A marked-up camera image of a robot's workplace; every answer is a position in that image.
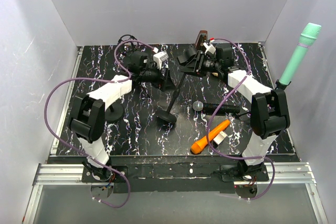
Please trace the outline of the black silver-mesh microphone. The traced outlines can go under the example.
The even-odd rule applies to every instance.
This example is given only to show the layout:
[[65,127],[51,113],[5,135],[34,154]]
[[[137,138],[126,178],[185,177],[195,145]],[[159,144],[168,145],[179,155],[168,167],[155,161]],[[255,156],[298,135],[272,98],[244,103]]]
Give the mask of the black silver-mesh microphone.
[[[213,114],[219,104],[215,103],[203,103],[201,101],[195,101],[192,104],[192,108],[196,112],[202,112],[204,114]],[[236,105],[229,105],[229,104],[223,104],[219,107],[217,113],[218,114],[237,114],[240,112],[240,107]]]

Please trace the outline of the orange microphone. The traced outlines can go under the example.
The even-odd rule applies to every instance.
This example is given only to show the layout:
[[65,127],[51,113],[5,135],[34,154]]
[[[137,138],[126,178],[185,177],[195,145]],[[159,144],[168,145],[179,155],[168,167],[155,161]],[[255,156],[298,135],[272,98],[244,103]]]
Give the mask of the orange microphone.
[[203,149],[206,147],[206,145],[208,144],[209,140],[210,142],[213,140],[213,138],[220,132],[220,131],[224,131],[226,128],[228,128],[230,125],[230,121],[229,120],[225,120],[223,121],[221,124],[219,124],[217,127],[215,127],[214,129],[212,129],[208,136],[204,136],[203,138],[201,138],[200,140],[196,141],[192,146],[191,146],[191,152],[193,154],[199,154],[203,151]]

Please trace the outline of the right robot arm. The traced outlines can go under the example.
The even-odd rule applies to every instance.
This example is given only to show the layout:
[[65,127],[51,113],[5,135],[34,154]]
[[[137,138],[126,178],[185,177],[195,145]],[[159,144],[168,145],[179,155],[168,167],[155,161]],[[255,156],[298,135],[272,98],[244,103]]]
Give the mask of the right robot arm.
[[208,72],[237,90],[251,104],[250,127],[253,132],[233,171],[242,180],[251,180],[261,171],[268,149],[278,135],[290,125],[284,90],[271,89],[235,64],[233,50],[226,44],[204,44],[205,50],[191,47],[178,56],[183,73],[203,76]]

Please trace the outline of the round-base stand for cream mic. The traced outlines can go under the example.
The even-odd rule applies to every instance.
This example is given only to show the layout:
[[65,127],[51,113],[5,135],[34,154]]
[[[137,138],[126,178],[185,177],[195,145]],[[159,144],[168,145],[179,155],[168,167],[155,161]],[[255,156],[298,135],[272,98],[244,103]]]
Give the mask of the round-base stand for cream mic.
[[177,88],[175,89],[175,91],[173,92],[173,96],[172,96],[172,99],[169,103],[169,106],[166,110],[163,110],[163,109],[157,109],[155,115],[157,118],[159,118],[160,120],[162,121],[165,121],[167,123],[172,123],[172,124],[175,124],[176,121],[177,121],[177,117],[171,113],[171,109],[176,101],[176,99],[179,97],[179,93],[181,91],[181,87],[182,87],[182,84],[185,80],[185,77],[186,77],[186,73],[183,73],[181,79],[180,79],[180,82],[177,86]]

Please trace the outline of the tripod shock-mount mic stand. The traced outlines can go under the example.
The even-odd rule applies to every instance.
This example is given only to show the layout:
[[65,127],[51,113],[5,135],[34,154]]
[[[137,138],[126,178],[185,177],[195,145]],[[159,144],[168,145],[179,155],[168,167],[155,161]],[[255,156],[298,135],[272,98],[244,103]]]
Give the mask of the tripod shock-mount mic stand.
[[143,87],[142,83],[148,82],[149,76],[149,55],[146,52],[140,50],[140,43],[137,39],[130,34],[125,34],[121,36],[118,40],[117,45],[122,42],[130,40],[131,42],[126,42],[118,50],[117,53],[122,55],[122,64],[130,73],[131,80],[135,88],[140,88],[147,98],[149,94]]

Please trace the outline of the short round-base mic stand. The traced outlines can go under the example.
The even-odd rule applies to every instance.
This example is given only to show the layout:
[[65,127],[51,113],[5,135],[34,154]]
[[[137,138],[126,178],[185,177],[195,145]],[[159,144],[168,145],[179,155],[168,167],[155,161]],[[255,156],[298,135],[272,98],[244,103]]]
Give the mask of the short round-base mic stand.
[[105,111],[105,121],[108,123],[115,123],[124,117],[124,107],[122,104],[114,103],[110,105]]

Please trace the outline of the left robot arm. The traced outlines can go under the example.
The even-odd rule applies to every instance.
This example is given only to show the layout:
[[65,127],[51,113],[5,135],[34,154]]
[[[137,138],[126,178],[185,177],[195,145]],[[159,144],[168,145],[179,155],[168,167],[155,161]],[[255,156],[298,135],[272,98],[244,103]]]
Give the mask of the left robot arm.
[[164,62],[165,51],[150,57],[142,51],[135,51],[124,58],[125,70],[115,75],[111,82],[85,95],[75,96],[70,112],[68,127],[76,135],[88,155],[84,166],[100,182],[112,176],[110,158],[102,134],[105,123],[114,123],[124,117],[124,108],[116,100],[132,90],[133,82],[149,82],[161,90],[174,90],[170,71]]

